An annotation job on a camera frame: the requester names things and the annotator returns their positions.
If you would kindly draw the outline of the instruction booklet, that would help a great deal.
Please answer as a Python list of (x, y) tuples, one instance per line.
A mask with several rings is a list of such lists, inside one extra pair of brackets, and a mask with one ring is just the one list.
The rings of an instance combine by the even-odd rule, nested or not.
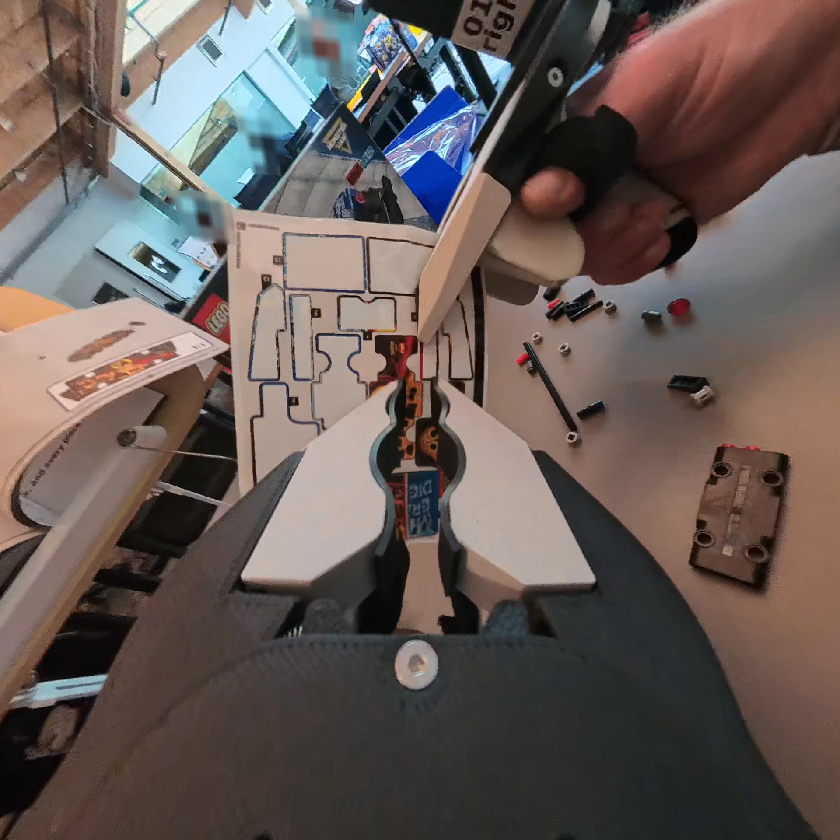
[(152, 384), (211, 360), (228, 343), (136, 297), (2, 334), (2, 550), (51, 528), (144, 424)]

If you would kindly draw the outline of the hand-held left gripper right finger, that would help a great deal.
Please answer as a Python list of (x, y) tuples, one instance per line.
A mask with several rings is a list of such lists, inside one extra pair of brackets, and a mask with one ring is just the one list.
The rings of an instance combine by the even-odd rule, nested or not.
[(499, 604), (591, 592), (596, 578), (529, 445), (446, 381), (432, 383), (438, 570), (453, 614), (444, 634), (477, 634)]

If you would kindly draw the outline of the blue plastic bin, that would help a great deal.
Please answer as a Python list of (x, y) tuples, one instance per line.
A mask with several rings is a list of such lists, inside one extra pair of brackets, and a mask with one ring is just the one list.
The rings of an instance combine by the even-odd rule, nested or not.
[(394, 141), (385, 158), (435, 224), (440, 224), (473, 159), (471, 147), (484, 113), (444, 87)]

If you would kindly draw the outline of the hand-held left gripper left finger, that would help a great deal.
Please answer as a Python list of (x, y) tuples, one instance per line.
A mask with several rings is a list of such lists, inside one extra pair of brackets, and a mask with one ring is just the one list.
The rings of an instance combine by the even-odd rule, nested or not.
[(380, 388), (300, 454), (240, 580), (336, 602), (364, 634), (391, 634), (410, 558), (389, 479), (400, 465), (406, 381)]

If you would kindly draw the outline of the toy truck set box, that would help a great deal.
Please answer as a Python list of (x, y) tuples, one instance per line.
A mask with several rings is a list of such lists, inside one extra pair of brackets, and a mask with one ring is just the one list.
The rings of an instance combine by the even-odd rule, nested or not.
[[(375, 224), (408, 224), (436, 232), (437, 223), (394, 165), (345, 106), (323, 119), (306, 143), (303, 125), (294, 134), (257, 138), (255, 173), (233, 199), (238, 208), (264, 214), (337, 218)], [(227, 240), (221, 200), (182, 192), (175, 200), (182, 225), (221, 249), (223, 264), (212, 269), (184, 320), (229, 342)]]

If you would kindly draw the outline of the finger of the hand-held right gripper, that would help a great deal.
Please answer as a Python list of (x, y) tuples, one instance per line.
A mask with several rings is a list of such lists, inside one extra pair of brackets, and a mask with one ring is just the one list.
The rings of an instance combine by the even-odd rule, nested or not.
[(435, 336), (511, 204), (511, 195), (489, 174), (466, 179), (447, 210), (418, 285), (417, 337)]

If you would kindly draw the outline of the long black toy axle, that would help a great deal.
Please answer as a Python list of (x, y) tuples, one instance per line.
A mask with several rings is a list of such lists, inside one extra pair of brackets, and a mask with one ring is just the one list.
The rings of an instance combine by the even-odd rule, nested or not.
[(571, 411), (569, 410), (569, 408), (565, 404), (562, 396), (560, 395), (559, 390), (557, 389), (556, 385), (551, 380), (548, 372), (546, 372), (546, 370), (545, 370), (543, 364), (541, 363), (541, 360), (538, 357), (538, 355), (537, 355), (535, 349), (533, 348), (532, 344), (530, 342), (524, 342), (523, 343), (523, 349), (524, 349), (525, 353), (528, 353), (528, 355), (530, 356), (530, 359), (534, 362), (534, 364), (536, 366), (536, 369), (537, 369), (537, 373), (535, 374), (535, 376), (537, 376), (539, 378), (543, 387), (545, 388), (546, 392), (548, 393), (552, 403), (554, 404), (554, 406), (557, 408), (558, 412), (560, 413), (560, 416), (563, 419), (563, 422), (564, 422), (565, 426), (567, 427), (568, 432), (570, 432), (570, 431), (578, 431), (579, 432), (578, 425), (577, 425), (576, 421), (574, 420), (574, 418), (571, 414)]

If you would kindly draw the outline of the sticker sheet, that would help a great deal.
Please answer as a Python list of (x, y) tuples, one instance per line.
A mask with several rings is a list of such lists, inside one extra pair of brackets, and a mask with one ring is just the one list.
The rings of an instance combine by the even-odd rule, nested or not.
[(430, 382), (482, 406), (486, 294), (478, 269), (436, 337), (417, 337), (417, 285), (434, 235), (412, 226), (235, 212), (227, 288), (238, 479), (273, 468), (391, 382), (404, 379), (400, 461), (390, 484), (397, 532), (438, 534)]

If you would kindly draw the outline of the grey desk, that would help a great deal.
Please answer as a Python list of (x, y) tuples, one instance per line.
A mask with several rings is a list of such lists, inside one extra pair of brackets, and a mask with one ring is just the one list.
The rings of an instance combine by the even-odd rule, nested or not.
[[(838, 838), (838, 153), (803, 158), (700, 235), (672, 272), (625, 287), (578, 278), (614, 314), (549, 323), (542, 299), (489, 300), (486, 408), (548, 452), (654, 555), (700, 619), (751, 733), (822, 838)], [(667, 305), (687, 298), (691, 313)], [(644, 310), (662, 312), (646, 324)], [(519, 367), (532, 344), (576, 421)], [(561, 343), (572, 352), (562, 357)], [(669, 390), (704, 376), (697, 406)], [(576, 412), (603, 401), (606, 410)], [(777, 549), (762, 592), (689, 566), (705, 470), (722, 444), (791, 459)]]

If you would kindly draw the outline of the person's right hand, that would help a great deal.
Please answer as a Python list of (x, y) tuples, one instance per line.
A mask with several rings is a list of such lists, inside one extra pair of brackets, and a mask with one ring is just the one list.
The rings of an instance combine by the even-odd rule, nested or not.
[(699, 2), (569, 106), (621, 114), (637, 167), (706, 225), (789, 163), (838, 150), (839, 2)]

